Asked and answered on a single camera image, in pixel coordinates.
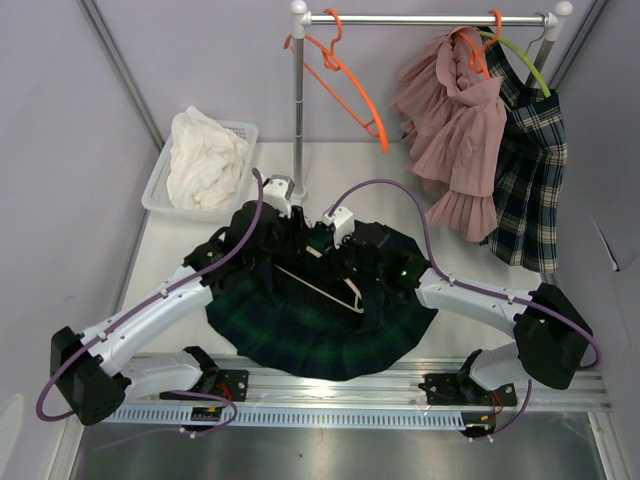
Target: plastic basket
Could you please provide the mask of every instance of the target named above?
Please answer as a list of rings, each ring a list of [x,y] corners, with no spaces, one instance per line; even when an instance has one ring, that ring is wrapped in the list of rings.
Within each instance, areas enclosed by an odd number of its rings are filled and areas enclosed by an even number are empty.
[[[162,152],[160,152],[160,157],[158,157],[158,162],[153,169],[151,178],[149,178],[149,183],[147,183],[147,187],[144,189],[144,194],[142,195],[142,206],[144,208],[172,217],[198,222],[219,224],[229,222],[233,213],[240,207],[240,202],[245,195],[246,186],[251,181],[250,171],[254,161],[253,153],[258,140],[258,127],[245,122],[234,122],[230,120],[217,121],[220,125],[228,128],[240,138],[244,138],[249,144],[247,154],[242,158],[244,166],[242,168],[240,181],[238,182],[238,188],[236,188],[236,193],[229,203],[220,210],[188,210],[173,206],[169,200],[169,193],[167,192],[167,178],[171,172],[171,147],[173,146],[173,139],[169,136],[167,143],[165,143],[162,148]]]

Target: white cloth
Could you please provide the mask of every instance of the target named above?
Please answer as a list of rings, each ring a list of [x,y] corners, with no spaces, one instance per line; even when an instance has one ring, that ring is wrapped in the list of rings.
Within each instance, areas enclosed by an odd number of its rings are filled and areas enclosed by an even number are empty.
[[[240,181],[249,145],[195,107],[173,117],[167,192],[174,207],[219,210]]]

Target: plaid garment on table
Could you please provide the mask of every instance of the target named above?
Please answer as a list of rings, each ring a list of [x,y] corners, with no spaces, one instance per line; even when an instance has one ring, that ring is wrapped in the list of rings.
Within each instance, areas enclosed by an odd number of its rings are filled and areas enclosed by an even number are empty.
[[[556,217],[567,161],[558,95],[544,98],[515,74],[500,44],[486,54],[491,76],[502,76],[500,96],[511,109],[500,144],[493,200],[498,228],[491,251],[509,265],[541,273],[557,268]]]
[[[277,292],[276,272],[264,262],[251,278],[209,304],[207,317],[239,355],[292,375],[349,380],[386,370],[420,342],[437,313],[400,304],[376,282],[364,286],[362,278],[352,277],[368,317],[356,326],[310,308],[300,296]]]

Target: white table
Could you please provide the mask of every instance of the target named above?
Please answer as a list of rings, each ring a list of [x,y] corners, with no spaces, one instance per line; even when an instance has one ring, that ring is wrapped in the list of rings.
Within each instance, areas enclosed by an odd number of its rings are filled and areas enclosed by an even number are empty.
[[[392,144],[383,154],[375,143],[311,144],[311,165],[307,179],[309,197],[305,214],[312,220],[330,206],[341,193],[356,183],[372,178],[389,178],[421,192],[416,179],[405,173],[408,151]],[[263,176],[274,173],[291,175],[291,143],[262,143],[256,148],[255,166]],[[257,198],[252,181],[247,199]],[[433,202],[422,195],[427,206]],[[422,227],[418,212],[401,190],[374,185],[353,194],[346,202],[362,221],[379,221],[415,238],[423,249]],[[128,285],[125,306],[138,300],[166,279],[194,247],[206,241],[220,225],[181,221],[152,212],[149,216],[135,266]],[[457,278],[468,277],[505,287],[535,289],[538,274],[521,267],[509,267],[494,257],[488,247],[466,242],[447,228],[432,227],[434,255],[439,265]],[[478,348],[495,348],[508,337],[479,322],[441,311],[420,345],[405,359],[465,358]],[[209,354],[235,354],[236,349],[207,323],[204,309],[193,312],[149,343],[145,352],[177,352],[199,345]]]

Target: pink dress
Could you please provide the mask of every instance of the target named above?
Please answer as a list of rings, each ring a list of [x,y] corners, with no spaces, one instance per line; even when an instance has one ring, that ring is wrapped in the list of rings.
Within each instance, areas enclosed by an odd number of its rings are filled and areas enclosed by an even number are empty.
[[[429,42],[420,58],[403,69],[392,109],[407,117],[403,142],[412,145],[407,169],[439,198],[427,220],[482,241],[497,227],[493,186],[498,150],[507,120],[500,99],[502,77],[486,79],[470,66],[471,48],[453,29]]]

